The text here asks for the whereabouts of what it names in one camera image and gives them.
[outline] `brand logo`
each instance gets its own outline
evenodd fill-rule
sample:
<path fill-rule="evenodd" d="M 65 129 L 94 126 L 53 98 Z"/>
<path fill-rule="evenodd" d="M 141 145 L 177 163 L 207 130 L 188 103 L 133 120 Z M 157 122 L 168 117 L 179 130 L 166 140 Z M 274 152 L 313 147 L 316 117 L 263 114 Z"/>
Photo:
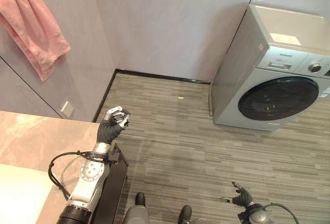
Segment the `brand logo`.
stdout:
<path fill-rule="evenodd" d="M 284 57 L 292 57 L 292 55 L 287 55 L 287 54 L 282 54 L 282 53 L 280 53 L 279 55 L 284 56 Z"/>

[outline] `pink towel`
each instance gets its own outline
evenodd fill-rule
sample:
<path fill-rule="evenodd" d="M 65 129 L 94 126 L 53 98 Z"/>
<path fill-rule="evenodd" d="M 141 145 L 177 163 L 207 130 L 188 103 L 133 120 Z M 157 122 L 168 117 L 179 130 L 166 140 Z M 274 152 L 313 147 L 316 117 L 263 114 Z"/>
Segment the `pink towel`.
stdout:
<path fill-rule="evenodd" d="M 43 0 L 0 0 L 0 21 L 42 81 L 71 49 Z"/>

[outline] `washing machine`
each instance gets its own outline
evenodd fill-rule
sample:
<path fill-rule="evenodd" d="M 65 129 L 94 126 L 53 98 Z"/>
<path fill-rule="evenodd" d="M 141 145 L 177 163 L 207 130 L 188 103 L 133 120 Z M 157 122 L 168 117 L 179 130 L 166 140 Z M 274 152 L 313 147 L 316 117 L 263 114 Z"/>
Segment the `washing machine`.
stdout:
<path fill-rule="evenodd" d="M 276 130 L 328 94 L 329 22 L 249 5 L 213 80 L 214 123 Z"/>

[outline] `control knob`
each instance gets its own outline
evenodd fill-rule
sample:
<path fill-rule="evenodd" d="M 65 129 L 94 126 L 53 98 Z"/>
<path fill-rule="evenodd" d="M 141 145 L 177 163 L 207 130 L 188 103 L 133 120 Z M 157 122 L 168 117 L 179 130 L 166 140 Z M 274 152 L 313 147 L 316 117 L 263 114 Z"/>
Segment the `control knob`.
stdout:
<path fill-rule="evenodd" d="M 310 72 L 316 73 L 321 69 L 321 65 L 319 63 L 313 63 L 311 66 L 308 67 Z"/>

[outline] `washing machine door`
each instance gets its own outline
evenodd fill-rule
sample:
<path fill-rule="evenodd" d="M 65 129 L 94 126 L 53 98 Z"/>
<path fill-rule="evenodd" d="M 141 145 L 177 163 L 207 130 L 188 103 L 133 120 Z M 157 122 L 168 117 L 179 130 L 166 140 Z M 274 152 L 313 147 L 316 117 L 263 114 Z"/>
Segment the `washing machine door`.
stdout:
<path fill-rule="evenodd" d="M 295 115 L 309 107 L 319 95 L 315 81 L 305 77 L 282 77 L 248 90 L 238 109 L 253 120 L 276 120 Z"/>

